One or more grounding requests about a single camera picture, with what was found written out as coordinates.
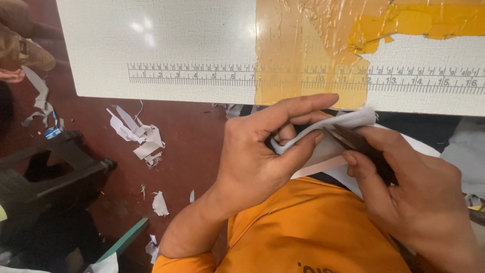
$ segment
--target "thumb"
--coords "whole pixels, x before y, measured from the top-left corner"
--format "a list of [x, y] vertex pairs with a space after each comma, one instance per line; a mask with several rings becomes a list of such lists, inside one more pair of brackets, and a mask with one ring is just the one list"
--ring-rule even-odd
[[297, 141], [293, 147], [277, 157], [274, 162], [280, 166], [284, 172], [291, 172], [291, 174], [293, 174], [301, 169], [310, 159], [313, 150], [322, 139], [323, 131], [313, 130]]
[[357, 180], [369, 213], [386, 219], [397, 216], [389, 189], [377, 174], [374, 163], [355, 151], [345, 151], [342, 157], [349, 164], [347, 174]]

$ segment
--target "right hand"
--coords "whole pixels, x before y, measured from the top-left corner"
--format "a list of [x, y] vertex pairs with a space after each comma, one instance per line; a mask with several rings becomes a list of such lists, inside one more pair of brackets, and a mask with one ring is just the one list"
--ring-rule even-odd
[[415, 151], [396, 131], [369, 126], [357, 131], [383, 152], [399, 182], [387, 187], [368, 157], [343, 153], [347, 174], [356, 178], [369, 217], [438, 268], [484, 272], [461, 192], [460, 170]]
[[24, 78], [25, 78], [25, 71], [22, 69], [10, 71], [10, 70], [0, 68], [0, 81], [4, 81], [10, 84], [16, 84], [23, 81]]

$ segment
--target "forearm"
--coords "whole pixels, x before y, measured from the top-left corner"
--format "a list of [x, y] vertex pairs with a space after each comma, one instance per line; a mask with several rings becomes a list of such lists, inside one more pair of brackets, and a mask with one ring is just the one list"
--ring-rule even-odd
[[210, 188], [175, 216], [162, 237], [159, 254], [185, 258], [209, 251], [229, 217]]

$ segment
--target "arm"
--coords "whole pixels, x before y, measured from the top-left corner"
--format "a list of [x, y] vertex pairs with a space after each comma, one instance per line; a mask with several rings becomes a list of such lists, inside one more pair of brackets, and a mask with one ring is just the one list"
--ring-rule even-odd
[[296, 133], [292, 124], [315, 123], [328, 117], [320, 109], [331, 107], [336, 94], [318, 94], [282, 100], [247, 117], [226, 122], [221, 165], [216, 182], [170, 223], [159, 254], [184, 258], [209, 251], [228, 218], [261, 204], [311, 157], [323, 134], [313, 131], [277, 155], [265, 140], [275, 135], [284, 144]]
[[415, 151], [393, 130], [362, 127], [359, 133], [382, 151], [399, 186], [387, 187], [363, 154], [346, 151], [370, 217], [426, 261], [449, 273], [485, 272], [485, 260], [461, 192], [461, 172], [443, 159]]

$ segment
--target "hand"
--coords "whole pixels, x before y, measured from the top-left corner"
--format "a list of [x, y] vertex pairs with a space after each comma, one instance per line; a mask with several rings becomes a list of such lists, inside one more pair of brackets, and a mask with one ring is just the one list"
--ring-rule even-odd
[[387, 187], [363, 154], [346, 151], [369, 216], [400, 242], [448, 272], [484, 270], [461, 192], [461, 172], [443, 159], [423, 155], [396, 131], [362, 127], [358, 132], [392, 167], [399, 186]]
[[6, 83], [16, 84], [23, 81], [25, 78], [25, 72], [22, 69], [17, 69], [15, 71], [9, 71], [0, 68], [0, 81]]
[[280, 144], [291, 138], [293, 124], [315, 123], [328, 117], [320, 111], [334, 105], [337, 94], [318, 94], [281, 100], [250, 116], [226, 122], [221, 165], [211, 188], [229, 218], [264, 202], [311, 157], [322, 131], [307, 134], [282, 155], [265, 145], [269, 137]]

